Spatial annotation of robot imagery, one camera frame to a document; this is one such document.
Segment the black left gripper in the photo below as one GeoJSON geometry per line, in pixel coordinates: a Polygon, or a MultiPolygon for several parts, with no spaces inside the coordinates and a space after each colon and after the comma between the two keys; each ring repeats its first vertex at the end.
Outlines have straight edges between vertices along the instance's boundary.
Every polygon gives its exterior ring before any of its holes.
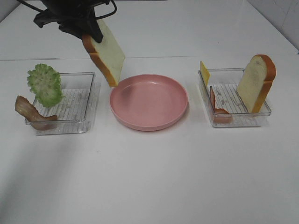
{"type": "Polygon", "coordinates": [[[90,35],[97,43],[103,40],[103,34],[95,17],[94,7],[108,0],[43,0],[47,9],[34,18],[34,23],[42,28],[45,24],[57,22],[59,30],[75,37],[90,35]]]}

